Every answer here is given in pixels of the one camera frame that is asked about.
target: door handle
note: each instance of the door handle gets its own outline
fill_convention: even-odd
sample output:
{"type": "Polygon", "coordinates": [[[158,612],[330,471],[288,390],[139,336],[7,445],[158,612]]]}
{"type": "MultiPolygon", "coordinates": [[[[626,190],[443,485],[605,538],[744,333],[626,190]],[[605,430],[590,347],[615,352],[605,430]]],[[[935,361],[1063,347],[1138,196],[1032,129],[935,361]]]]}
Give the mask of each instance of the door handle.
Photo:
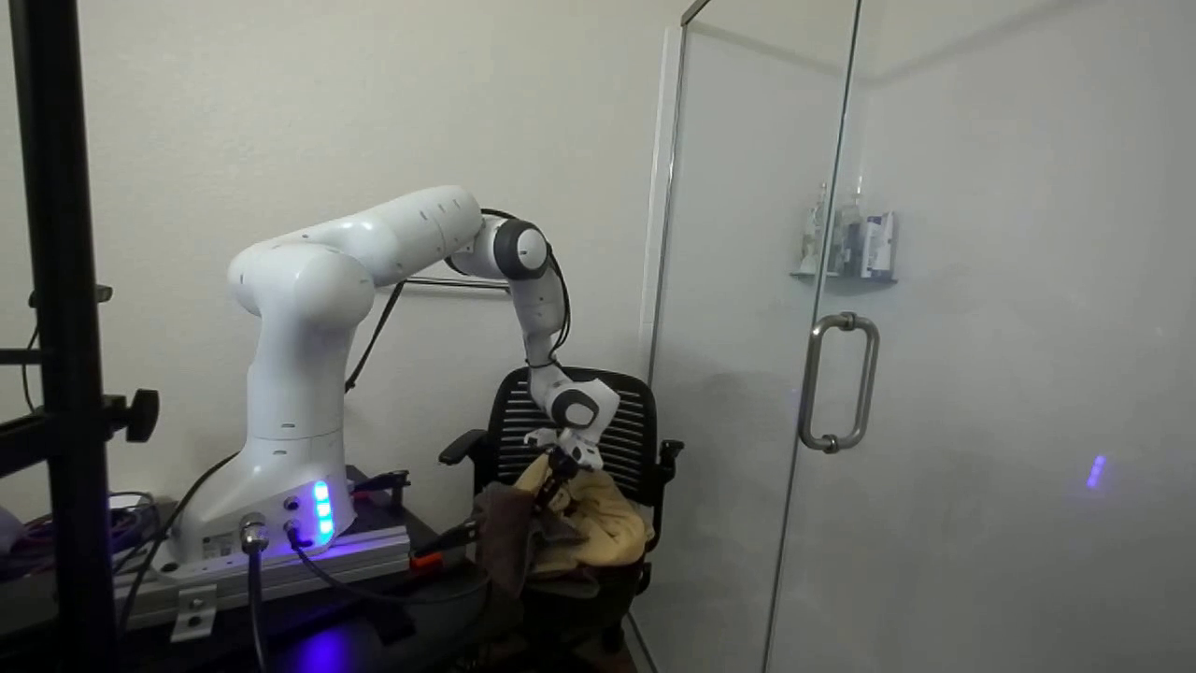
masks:
{"type": "Polygon", "coordinates": [[[812,344],[808,344],[808,376],[805,376],[805,387],[799,387],[799,417],[798,417],[798,434],[808,448],[818,448],[818,452],[840,452],[840,448],[852,448],[864,440],[868,434],[868,417],[873,417],[873,390],[875,390],[875,364],[884,357],[884,333],[875,329],[875,321],[859,319],[859,313],[822,313],[817,324],[812,324],[812,344]],[[822,344],[825,344],[825,333],[858,333],[864,329],[864,371],[859,371],[859,390],[858,390],[858,425],[852,434],[817,434],[817,409],[818,409],[818,367],[822,367],[822,344]]]}

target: black cable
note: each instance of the black cable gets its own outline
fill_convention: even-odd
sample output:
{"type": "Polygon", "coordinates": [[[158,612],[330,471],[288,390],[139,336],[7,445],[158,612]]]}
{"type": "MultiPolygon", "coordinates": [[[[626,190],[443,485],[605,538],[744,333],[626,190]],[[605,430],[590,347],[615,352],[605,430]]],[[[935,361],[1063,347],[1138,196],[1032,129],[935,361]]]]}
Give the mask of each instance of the black cable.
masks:
{"type": "Polygon", "coordinates": [[[402,304],[402,297],[406,297],[406,285],[398,285],[398,287],[389,293],[389,301],[386,301],[386,308],[381,308],[381,313],[378,313],[378,324],[376,324],[376,333],[371,333],[371,344],[366,344],[366,352],[358,357],[358,367],[353,367],[353,376],[349,376],[349,382],[343,382],[343,394],[353,394],[353,390],[358,387],[358,376],[366,371],[366,361],[371,361],[371,352],[376,352],[376,344],[378,344],[378,336],[381,336],[381,329],[386,329],[386,321],[389,321],[389,309],[402,304]]]}
{"type": "Polygon", "coordinates": [[[111,576],[120,576],[120,571],[150,546],[150,538],[158,538],[158,530],[146,536],[144,543],[134,543],[134,550],[129,550],[129,554],[111,566],[111,576]]]}
{"type": "Polygon", "coordinates": [[[150,571],[160,543],[174,536],[174,529],[175,529],[175,521],[183,516],[183,510],[191,506],[191,496],[194,496],[229,459],[235,459],[235,452],[225,455],[225,459],[216,459],[210,471],[204,471],[204,474],[191,481],[191,489],[183,493],[179,510],[158,529],[155,546],[150,546],[150,554],[146,554],[146,566],[139,567],[139,576],[134,576],[134,584],[129,586],[129,600],[123,600],[123,607],[120,607],[115,631],[129,630],[129,619],[134,612],[139,591],[144,591],[144,584],[146,584],[146,571],[150,571]]]}
{"type": "Polygon", "coordinates": [[[565,297],[565,321],[561,321],[559,339],[553,339],[553,357],[559,357],[559,347],[565,347],[565,339],[574,333],[574,301],[567,301],[567,282],[565,282],[565,268],[559,262],[559,251],[549,251],[549,257],[553,257],[549,265],[561,276],[561,297],[565,297]]]}
{"type": "Polygon", "coordinates": [[[462,601],[462,600],[477,595],[477,591],[462,591],[462,595],[443,595],[434,601],[430,600],[420,601],[420,600],[398,600],[398,595],[364,591],[364,586],[353,586],[353,584],[330,576],[315,559],[307,559],[307,550],[301,543],[301,530],[288,530],[288,543],[292,543],[296,559],[302,561],[302,567],[311,576],[320,576],[333,591],[343,591],[343,595],[364,600],[364,601],[381,601],[381,607],[448,607],[448,601],[462,601]]]}
{"type": "Polygon", "coordinates": [[[358,591],[353,584],[341,584],[337,576],[330,576],[320,561],[307,559],[302,543],[301,543],[301,530],[288,530],[288,543],[296,550],[296,559],[302,561],[302,567],[320,579],[325,579],[330,586],[353,595],[353,600],[364,600],[364,601],[381,601],[381,607],[409,607],[406,600],[393,600],[393,595],[376,595],[376,591],[358,591]]]}
{"type": "Polygon", "coordinates": [[[511,214],[505,214],[505,210],[483,210],[483,214],[521,220],[521,218],[511,218],[511,214]]]}
{"type": "Polygon", "coordinates": [[[32,394],[32,361],[24,361],[24,395],[26,409],[37,413],[34,394],[32,394]]]}
{"type": "Polygon", "coordinates": [[[263,636],[263,550],[252,546],[249,554],[252,554],[249,595],[252,595],[254,658],[257,658],[257,673],[270,673],[270,651],[263,636]]]}

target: glass door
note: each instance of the glass door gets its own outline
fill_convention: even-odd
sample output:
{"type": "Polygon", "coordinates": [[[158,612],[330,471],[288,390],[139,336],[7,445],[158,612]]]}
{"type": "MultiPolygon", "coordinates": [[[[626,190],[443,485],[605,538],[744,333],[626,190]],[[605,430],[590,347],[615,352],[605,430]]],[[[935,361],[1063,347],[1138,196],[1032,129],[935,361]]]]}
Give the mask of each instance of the glass door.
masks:
{"type": "Polygon", "coordinates": [[[868,5],[768,668],[1196,668],[1192,29],[868,5]]]}
{"type": "Polygon", "coordinates": [[[690,448],[637,601],[663,673],[768,655],[817,309],[793,272],[835,166],[849,28],[840,0],[711,5],[690,28],[650,367],[663,434],[690,448]]]}

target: black metal rack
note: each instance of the black metal rack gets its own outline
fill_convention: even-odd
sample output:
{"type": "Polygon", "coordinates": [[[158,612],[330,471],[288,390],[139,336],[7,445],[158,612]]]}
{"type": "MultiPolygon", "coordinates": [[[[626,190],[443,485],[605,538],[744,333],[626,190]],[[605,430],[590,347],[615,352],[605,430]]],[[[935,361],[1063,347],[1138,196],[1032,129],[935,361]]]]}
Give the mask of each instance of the black metal rack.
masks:
{"type": "Polygon", "coordinates": [[[13,45],[40,347],[0,364],[40,364],[47,409],[0,425],[0,474],[50,465],[60,667],[120,668],[75,0],[13,0],[13,45]]]}

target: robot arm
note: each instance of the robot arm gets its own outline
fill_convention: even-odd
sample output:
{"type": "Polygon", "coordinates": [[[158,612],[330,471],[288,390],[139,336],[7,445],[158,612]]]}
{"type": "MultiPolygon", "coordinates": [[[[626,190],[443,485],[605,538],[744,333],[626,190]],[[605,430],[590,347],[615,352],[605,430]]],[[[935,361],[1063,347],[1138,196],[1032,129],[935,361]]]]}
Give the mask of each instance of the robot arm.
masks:
{"type": "Polygon", "coordinates": [[[567,297],[545,236],[515,218],[486,218],[462,189],[415,190],[254,245],[229,265],[239,304],[263,319],[249,445],[183,511],[183,561],[235,554],[249,516],[263,516],[270,536],[301,530],[315,546],[353,523],[341,390],[353,333],[378,287],[443,257],[469,276],[510,282],[531,395],[561,425],[559,445],[602,468],[597,438],[621,399],[602,382],[574,382],[553,361],[567,333],[567,297]]]}
{"type": "Polygon", "coordinates": [[[545,236],[510,214],[491,214],[483,236],[448,253],[464,276],[503,276],[524,324],[536,404],[561,425],[559,445],[585,468],[602,468],[597,438],[621,395],[605,382],[574,382],[559,367],[567,336],[567,287],[545,236]]]}

